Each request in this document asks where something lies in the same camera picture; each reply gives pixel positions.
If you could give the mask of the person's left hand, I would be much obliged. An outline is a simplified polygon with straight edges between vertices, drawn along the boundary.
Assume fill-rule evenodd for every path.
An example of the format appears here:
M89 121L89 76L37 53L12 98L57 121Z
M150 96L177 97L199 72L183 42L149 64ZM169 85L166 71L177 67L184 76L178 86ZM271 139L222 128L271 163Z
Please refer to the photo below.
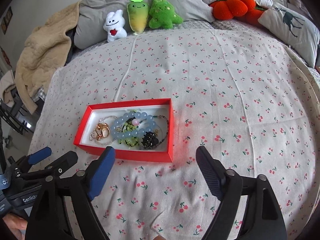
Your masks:
M17 239L25 240L25 234L22 233L27 228L27 221L25 219L9 213L3 217L3 221Z

